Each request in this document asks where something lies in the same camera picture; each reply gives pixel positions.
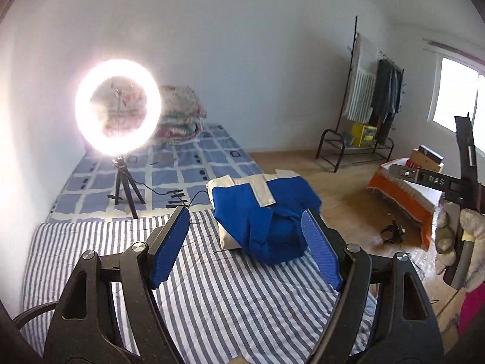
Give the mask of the gloved right hand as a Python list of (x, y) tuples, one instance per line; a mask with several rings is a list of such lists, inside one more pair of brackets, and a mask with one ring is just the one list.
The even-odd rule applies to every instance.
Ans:
[(446, 267), (456, 261), (454, 244), (457, 241), (457, 228), (461, 226), (474, 237), (474, 248), (463, 288), (472, 292), (484, 283), (484, 215), (477, 211), (460, 208), (444, 201), (436, 220), (436, 273), (442, 274)]

